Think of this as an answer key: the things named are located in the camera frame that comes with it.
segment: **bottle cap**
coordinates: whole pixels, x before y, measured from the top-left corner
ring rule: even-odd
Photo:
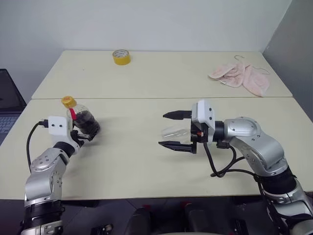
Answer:
[[[62,98],[62,104],[64,104],[67,109],[70,109],[76,106],[77,103],[73,97],[67,95]]]

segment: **tape roll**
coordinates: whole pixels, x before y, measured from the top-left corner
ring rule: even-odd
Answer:
[[[126,65],[131,61],[131,57],[127,50],[116,50],[113,52],[113,59],[117,65]]]

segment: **black cable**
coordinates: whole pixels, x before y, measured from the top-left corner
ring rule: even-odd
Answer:
[[[229,169],[227,170],[226,172],[242,172],[242,173],[247,173],[249,175],[252,175],[252,176],[256,176],[253,172],[251,171],[248,171],[248,170],[241,170],[241,169]]]
[[[243,160],[243,159],[245,159],[245,157],[237,158],[237,159],[235,159],[234,161],[232,160],[232,161],[230,162],[230,164],[228,164],[224,169],[218,171],[218,173],[225,175],[228,169],[230,169],[233,165],[235,165],[235,163],[237,163],[237,162],[239,162],[239,161],[241,161],[241,160]]]
[[[205,149],[207,158],[209,159],[210,166],[211,166],[211,168],[212,168],[213,173],[214,173],[217,177],[219,177],[219,178],[223,177],[224,175],[219,174],[219,173],[217,172],[215,166],[214,166],[214,163],[213,163],[213,159],[212,159],[210,150],[209,150],[209,148],[208,148],[208,146],[207,146],[207,142],[203,142],[203,146],[204,146],[204,149]]]
[[[31,129],[31,131],[29,132],[29,135],[28,135],[28,138],[27,138],[27,142],[26,142],[26,154],[27,154],[27,161],[28,161],[28,168],[29,168],[29,171],[30,171],[30,164],[31,164],[31,161],[30,161],[30,154],[29,154],[29,143],[30,143],[30,138],[32,136],[32,134],[34,133],[35,129],[37,128],[37,126],[40,125],[40,122],[37,122],[33,129]]]

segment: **pink towel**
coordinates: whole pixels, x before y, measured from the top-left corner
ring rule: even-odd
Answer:
[[[230,87],[243,85],[248,91],[257,96],[264,96],[269,87],[268,79],[253,70],[251,65],[243,63],[221,65],[209,77]]]

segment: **white table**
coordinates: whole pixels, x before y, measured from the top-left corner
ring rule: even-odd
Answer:
[[[184,123],[162,115],[188,110],[198,99],[81,99],[102,130],[78,155],[70,158],[63,180],[63,199],[113,199],[258,194],[251,176],[228,173],[211,178],[203,146],[196,155],[158,145],[162,129]],[[283,146],[286,158],[304,190],[312,191],[313,125],[293,98],[211,98],[216,120],[247,116]],[[23,199],[29,176],[26,139],[41,118],[66,113],[59,99],[32,100],[0,147],[0,198]],[[48,130],[37,128],[31,158],[51,147]],[[231,151],[211,147],[217,168],[231,160]],[[238,168],[249,169],[245,161]]]
[[[244,87],[232,88],[208,78],[219,65],[238,62],[235,55],[270,73],[267,97],[292,96],[259,52],[131,51],[132,61],[119,66],[112,51],[67,50],[32,98],[255,97]]]

